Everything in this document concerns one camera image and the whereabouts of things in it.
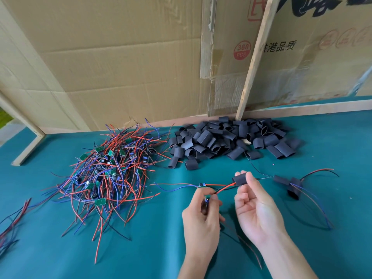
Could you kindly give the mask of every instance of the cardboard box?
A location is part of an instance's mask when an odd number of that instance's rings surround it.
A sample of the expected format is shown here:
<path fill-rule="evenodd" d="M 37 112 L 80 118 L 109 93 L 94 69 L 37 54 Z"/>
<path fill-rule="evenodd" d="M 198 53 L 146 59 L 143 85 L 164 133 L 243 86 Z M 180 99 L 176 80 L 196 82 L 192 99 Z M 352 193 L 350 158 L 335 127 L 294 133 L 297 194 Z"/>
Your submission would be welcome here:
<path fill-rule="evenodd" d="M 265 2 L 217 0 L 211 62 L 201 72 L 212 80 L 209 115 L 237 110 Z M 370 3 L 281 0 L 248 109 L 371 95 Z"/>
<path fill-rule="evenodd" d="M 24 71 L 24 58 L 10 64 L 27 86 L 0 75 L 4 94 L 42 129 L 96 131 L 207 113 L 202 0 L 2 1 L 62 89 Z"/>

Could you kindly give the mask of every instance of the red circular stamp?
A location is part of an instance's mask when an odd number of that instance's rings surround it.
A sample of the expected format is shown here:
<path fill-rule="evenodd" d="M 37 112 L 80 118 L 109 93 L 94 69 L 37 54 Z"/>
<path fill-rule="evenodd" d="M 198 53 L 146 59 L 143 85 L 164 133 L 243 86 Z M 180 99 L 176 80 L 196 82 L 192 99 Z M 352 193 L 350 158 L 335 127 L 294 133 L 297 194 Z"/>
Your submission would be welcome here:
<path fill-rule="evenodd" d="M 247 40 L 241 41 L 234 49 L 234 58 L 237 60 L 245 59 L 251 52 L 251 43 Z"/>
<path fill-rule="evenodd" d="M 325 34 L 319 41 L 319 49 L 325 50 L 328 47 L 332 46 L 333 43 L 336 41 L 338 34 L 339 33 L 337 30 L 331 30 L 327 34 Z"/>
<path fill-rule="evenodd" d="M 358 32 L 353 41 L 353 46 L 360 46 L 362 44 L 368 44 L 372 41 L 372 26 L 367 26 Z"/>
<path fill-rule="evenodd" d="M 354 37 L 356 35 L 356 28 L 350 28 L 346 30 L 341 36 L 338 38 L 336 42 L 336 48 L 343 48 L 352 43 Z"/>

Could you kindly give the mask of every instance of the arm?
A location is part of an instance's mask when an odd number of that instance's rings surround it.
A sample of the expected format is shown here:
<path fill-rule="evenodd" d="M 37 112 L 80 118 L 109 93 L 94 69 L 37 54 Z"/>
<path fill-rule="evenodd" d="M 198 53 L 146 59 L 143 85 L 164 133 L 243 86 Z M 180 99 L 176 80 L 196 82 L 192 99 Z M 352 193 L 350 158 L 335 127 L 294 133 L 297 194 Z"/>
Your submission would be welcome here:
<path fill-rule="evenodd" d="M 235 209 L 245 235 L 262 254 L 274 279 L 316 279 L 300 250 L 289 237 L 283 217 L 274 200 L 250 172 L 245 174 L 247 184 L 238 188 Z"/>
<path fill-rule="evenodd" d="M 206 195 L 211 195 L 207 215 L 202 212 Z M 198 188 L 182 212 L 186 255 L 178 279 L 204 278 L 220 239 L 220 220 L 224 220 L 219 214 L 221 205 L 212 188 Z"/>

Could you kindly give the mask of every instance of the table surface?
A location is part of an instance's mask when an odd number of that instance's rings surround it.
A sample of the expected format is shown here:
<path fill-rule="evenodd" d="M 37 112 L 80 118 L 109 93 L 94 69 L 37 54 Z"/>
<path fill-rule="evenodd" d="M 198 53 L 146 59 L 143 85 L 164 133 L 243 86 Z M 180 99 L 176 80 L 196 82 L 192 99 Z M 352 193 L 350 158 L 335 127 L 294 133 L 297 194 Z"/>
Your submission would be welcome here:
<path fill-rule="evenodd" d="M 334 168 L 340 178 L 327 172 L 311 175 L 304 187 L 315 194 L 336 229 L 328 231 L 324 219 L 305 196 L 295 201 L 271 179 L 262 184 L 274 198 L 285 221 L 286 229 L 320 278 L 368 278 L 372 226 L 371 168 L 372 111 L 288 117 L 281 119 L 294 130 L 291 136 L 305 145 L 290 158 L 277 160 L 267 150 L 253 164 L 267 174 L 300 178 L 321 168 Z M 33 140 L 25 129 L 0 148 L 2 172 L 0 219 L 19 209 L 32 197 L 32 203 L 43 199 L 41 189 L 60 183 L 71 173 L 70 164 L 93 142 L 104 140 L 99 132 L 49 135 L 21 167 L 11 161 Z M 229 184 L 238 170 L 252 171 L 248 160 L 232 161 L 218 157 L 203 161 L 200 169 L 157 169 L 151 181 L 158 183 Z M 185 246 L 182 210 L 188 205 L 194 188 L 162 192 L 139 206 L 136 216 L 123 228 L 107 231 L 101 241 L 98 262 L 94 265 L 97 240 L 91 241 L 98 216 L 74 235 L 61 234 L 74 219 L 68 203 L 48 202 L 27 214 L 19 228 L 20 241 L 0 259 L 0 278 L 176 278 L 182 264 Z M 222 214 L 234 226 L 234 194 L 220 194 Z M 251 251 L 243 247 L 230 230 L 221 233 L 217 253 L 210 264 L 207 278 L 271 278 L 264 266 L 260 270 Z"/>

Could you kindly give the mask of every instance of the person's left hand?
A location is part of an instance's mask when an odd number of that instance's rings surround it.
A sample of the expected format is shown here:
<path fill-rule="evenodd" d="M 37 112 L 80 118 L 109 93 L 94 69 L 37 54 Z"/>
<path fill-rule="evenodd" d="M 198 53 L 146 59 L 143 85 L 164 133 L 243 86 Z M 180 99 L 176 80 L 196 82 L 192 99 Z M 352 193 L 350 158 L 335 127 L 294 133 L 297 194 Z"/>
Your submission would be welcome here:
<path fill-rule="evenodd" d="M 208 213 L 202 212 L 206 195 L 211 195 Z M 197 261 L 206 268 L 216 252 L 220 239 L 220 221 L 225 221 L 219 214 L 222 202 L 218 200 L 212 188 L 197 188 L 190 205 L 182 212 L 183 229 L 186 242 L 186 260 Z"/>

